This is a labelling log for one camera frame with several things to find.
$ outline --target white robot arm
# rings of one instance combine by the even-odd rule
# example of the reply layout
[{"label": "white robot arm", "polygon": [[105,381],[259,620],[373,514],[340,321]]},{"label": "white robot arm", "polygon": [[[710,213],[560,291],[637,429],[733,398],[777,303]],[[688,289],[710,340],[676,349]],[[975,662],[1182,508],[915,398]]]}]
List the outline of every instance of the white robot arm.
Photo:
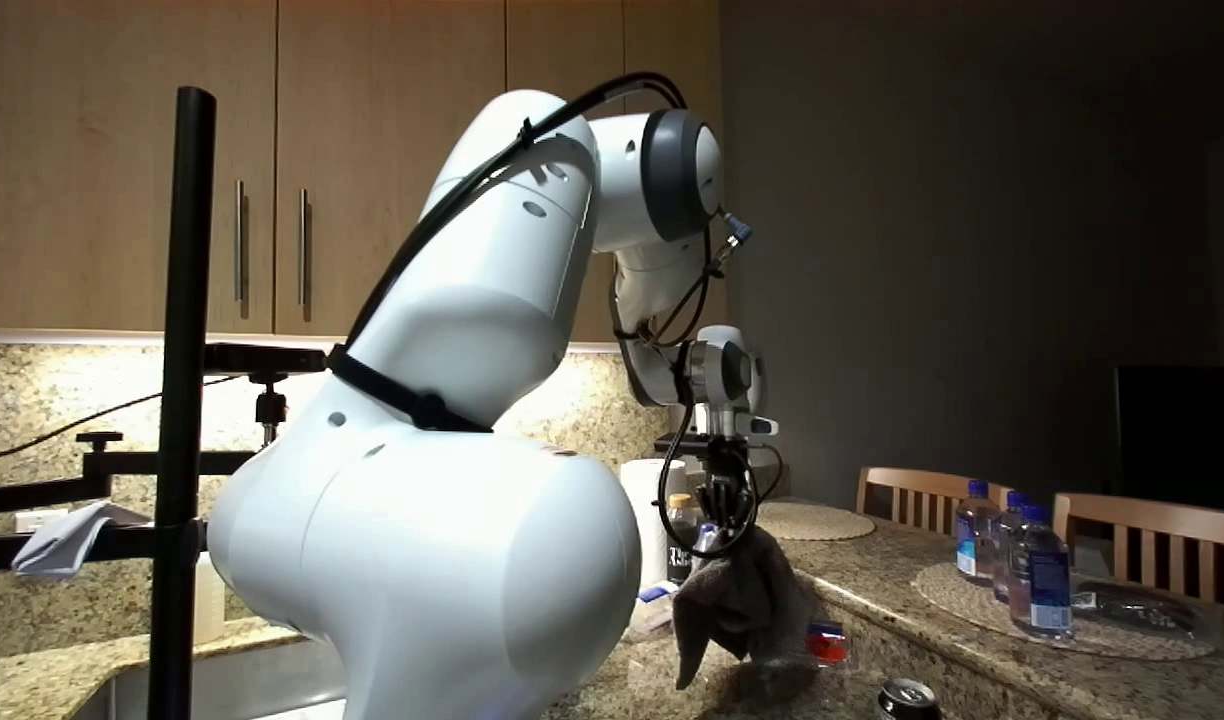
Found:
[{"label": "white robot arm", "polygon": [[743,223],[696,117],[594,121],[628,87],[679,105],[643,71],[575,100],[505,92],[474,121],[319,398],[211,514],[229,587],[338,644],[347,720],[532,716],[628,623],[639,553],[616,475],[492,433],[560,365],[594,253],[621,260],[639,400],[711,392],[705,351],[685,368],[652,321],[711,276],[710,223]]}]

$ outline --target kitchen counter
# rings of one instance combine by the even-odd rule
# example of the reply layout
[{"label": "kitchen counter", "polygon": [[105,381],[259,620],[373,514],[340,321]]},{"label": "kitchen counter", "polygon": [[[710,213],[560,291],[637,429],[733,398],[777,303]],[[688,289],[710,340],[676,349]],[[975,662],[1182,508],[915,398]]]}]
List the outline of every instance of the kitchen counter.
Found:
[{"label": "kitchen counter", "polygon": [[1224,608],[1202,613],[1213,651],[1133,662],[979,627],[933,608],[911,580],[952,561],[952,541],[878,520],[878,534],[831,544],[786,544],[821,585],[853,637],[853,651],[893,677],[915,677],[966,716],[1176,720],[1224,716]]},{"label": "kitchen counter", "polygon": [[[715,644],[699,682],[676,694],[672,637],[624,640],[604,670],[550,711],[560,716],[869,716],[882,677],[933,686],[956,716],[1224,716],[1224,613],[1205,608],[1218,648],[1195,662],[1121,662],[975,627],[911,593],[949,561],[949,541],[878,520],[869,536],[786,541],[847,627],[847,670],[743,670]],[[237,620],[202,651],[275,644],[294,631]],[[107,640],[0,657],[0,720],[71,716],[117,670],[145,664],[149,640]]]}]

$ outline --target cabinet door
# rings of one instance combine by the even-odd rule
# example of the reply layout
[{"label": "cabinet door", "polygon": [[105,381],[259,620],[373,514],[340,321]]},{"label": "cabinet door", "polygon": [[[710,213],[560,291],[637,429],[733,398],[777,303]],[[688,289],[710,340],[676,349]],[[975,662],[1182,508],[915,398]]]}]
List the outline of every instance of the cabinet door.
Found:
[{"label": "cabinet door", "polygon": [[463,123],[505,87],[499,0],[286,0],[275,330],[340,337]]},{"label": "cabinet door", "polygon": [[[160,330],[178,87],[220,97],[226,239],[229,171],[269,193],[269,71],[272,0],[0,0],[0,330]],[[237,260],[211,270],[229,317]]]},{"label": "cabinet door", "polygon": [[721,60],[715,0],[624,0],[624,63],[676,82],[715,131],[725,131]]},{"label": "cabinet door", "polygon": [[560,97],[624,71],[621,0],[508,0],[508,87]]}]

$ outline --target chair back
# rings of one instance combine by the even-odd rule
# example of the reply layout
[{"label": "chair back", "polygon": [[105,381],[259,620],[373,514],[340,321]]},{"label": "chair back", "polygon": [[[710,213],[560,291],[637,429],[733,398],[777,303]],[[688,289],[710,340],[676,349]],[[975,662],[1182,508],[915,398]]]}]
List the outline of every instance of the chair back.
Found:
[{"label": "chair back", "polygon": [[[969,501],[969,482],[959,472],[869,466],[858,485],[858,514],[949,536],[956,508]],[[993,508],[1003,508],[1009,494],[1009,485],[988,485]]]},{"label": "chair back", "polygon": [[1112,580],[1224,604],[1224,514],[1055,494],[1054,528],[1069,550],[1109,544]]}]

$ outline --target water bottle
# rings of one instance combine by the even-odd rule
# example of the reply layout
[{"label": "water bottle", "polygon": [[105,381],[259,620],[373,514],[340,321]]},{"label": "water bottle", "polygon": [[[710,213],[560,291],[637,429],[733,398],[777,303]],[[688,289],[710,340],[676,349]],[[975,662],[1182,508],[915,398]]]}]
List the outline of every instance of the water bottle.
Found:
[{"label": "water bottle", "polygon": [[959,575],[985,585],[979,536],[988,528],[988,482],[969,482],[969,501],[956,508],[956,569]]},{"label": "water bottle", "polygon": [[1069,553],[1044,505],[1019,505],[1009,616],[1031,637],[1073,637]]},{"label": "water bottle", "polygon": [[1019,514],[1025,514],[1025,494],[1009,494],[1009,508],[993,517],[993,561],[988,561],[988,585],[998,599],[1009,604],[1009,585],[1014,585],[1014,553],[1015,553],[1015,534],[1019,534]]}]

